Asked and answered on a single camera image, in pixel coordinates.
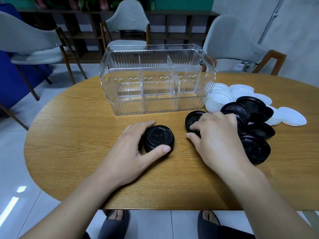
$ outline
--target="fingernail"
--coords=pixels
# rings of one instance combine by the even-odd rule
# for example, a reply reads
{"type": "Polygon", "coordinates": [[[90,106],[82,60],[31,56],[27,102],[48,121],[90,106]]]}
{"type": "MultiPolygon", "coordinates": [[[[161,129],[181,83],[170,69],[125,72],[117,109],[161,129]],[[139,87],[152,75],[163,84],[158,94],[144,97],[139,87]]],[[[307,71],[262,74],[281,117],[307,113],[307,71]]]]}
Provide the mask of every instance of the fingernail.
{"type": "Polygon", "coordinates": [[[170,146],[166,145],[165,147],[163,147],[163,151],[166,152],[166,153],[168,153],[170,150],[171,150],[170,146]]]}

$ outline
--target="hand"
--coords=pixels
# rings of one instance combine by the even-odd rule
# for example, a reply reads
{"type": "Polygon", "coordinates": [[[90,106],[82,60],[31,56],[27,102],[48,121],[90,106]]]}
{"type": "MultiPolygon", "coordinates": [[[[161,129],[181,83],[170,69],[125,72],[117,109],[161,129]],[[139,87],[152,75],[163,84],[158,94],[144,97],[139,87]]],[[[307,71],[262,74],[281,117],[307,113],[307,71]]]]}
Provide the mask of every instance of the hand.
{"type": "Polygon", "coordinates": [[[104,158],[96,173],[107,177],[119,187],[132,182],[155,160],[167,154],[171,147],[159,145],[154,150],[141,155],[138,143],[146,128],[156,121],[138,122],[129,125],[104,158]]]}
{"type": "Polygon", "coordinates": [[[237,133],[236,115],[205,113],[190,129],[200,131],[201,138],[193,132],[186,135],[205,164],[220,176],[252,166],[237,133]]]}

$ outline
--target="round table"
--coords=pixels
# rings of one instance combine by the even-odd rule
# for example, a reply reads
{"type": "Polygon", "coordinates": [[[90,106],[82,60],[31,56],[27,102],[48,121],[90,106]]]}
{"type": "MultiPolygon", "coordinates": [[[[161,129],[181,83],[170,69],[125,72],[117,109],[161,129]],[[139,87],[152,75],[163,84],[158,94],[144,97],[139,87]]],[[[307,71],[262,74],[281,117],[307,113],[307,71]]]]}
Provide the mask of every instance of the round table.
{"type": "MultiPolygon", "coordinates": [[[[258,168],[294,209],[319,210],[319,89],[259,74],[218,73],[216,82],[250,85],[269,96],[272,106],[290,107],[306,117],[305,126],[274,127],[276,135],[268,140],[271,154],[258,168]]],[[[37,115],[26,137],[26,166],[41,189],[63,200],[94,172],[127,125],[157,120],[173,131],[173,152],[113,193],[104,208],[240,210],[186,138],[189,112],[115,116],[96,76],[66,89],[37,115]]]]}

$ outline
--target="chair backrest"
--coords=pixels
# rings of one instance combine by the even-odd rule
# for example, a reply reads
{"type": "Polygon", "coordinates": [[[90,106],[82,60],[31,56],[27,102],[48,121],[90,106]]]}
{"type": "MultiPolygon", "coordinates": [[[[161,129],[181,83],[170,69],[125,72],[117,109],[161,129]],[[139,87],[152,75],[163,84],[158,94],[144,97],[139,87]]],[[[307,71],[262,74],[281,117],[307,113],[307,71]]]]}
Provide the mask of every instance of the chair backrest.
{"type": "Polygon", "coordinates": [[[203,50],[213,59],[236,59],[259,63],[267,49],[253,43],[240,21],[220,15],[213,21],[203,50]]]}
{"type": "Polygon", "coordinates": [[[120,2],[114,15],[105,22],[110,32],[120,30],[146,32],[146,26],[150,23],[141,3],[137,0],[124,0],[120,2]]]}
{"type": "Polygon", "coordinates": [[[0,50],[28,54],[61,46],[55,30],[34,28],[22,20],[0,11],[0,50]]]}

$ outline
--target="forearm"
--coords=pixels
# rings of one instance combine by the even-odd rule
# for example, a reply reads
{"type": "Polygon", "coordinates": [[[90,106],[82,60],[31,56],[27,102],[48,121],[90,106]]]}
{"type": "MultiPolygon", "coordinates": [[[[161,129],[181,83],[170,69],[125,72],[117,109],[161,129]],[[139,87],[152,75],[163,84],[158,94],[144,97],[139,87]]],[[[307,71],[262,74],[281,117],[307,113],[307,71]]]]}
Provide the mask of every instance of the forearm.
{"type": "Polygon", "coordinates": [[[112,181],[93,173],[21,238],[81,238],[97,210],[115,188],[112,181]]]}
{"type": "Polygon", "coordinates": [[[221,177],[245,210],[257,238],[318,238],[256,167],[221,177]]]}

